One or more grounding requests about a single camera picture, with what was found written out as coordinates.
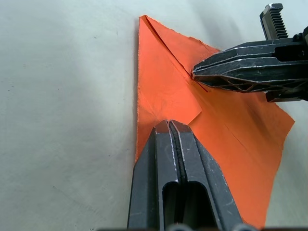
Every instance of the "white background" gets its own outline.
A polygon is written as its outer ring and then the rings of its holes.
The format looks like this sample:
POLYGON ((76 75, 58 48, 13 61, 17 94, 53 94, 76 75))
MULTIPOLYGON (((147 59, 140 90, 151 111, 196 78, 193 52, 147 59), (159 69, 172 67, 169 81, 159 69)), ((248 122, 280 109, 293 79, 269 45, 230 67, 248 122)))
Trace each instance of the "white background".
MULTIPOLYGON (((138 17, 219 49, 264 40, 268 0, 0 0, 0 229, 125 227, 136 139, 138 17)), ((281 1, 290 36, 308 1, 281 1)), ((307 225, 308 103, 267 225, 307 225)))

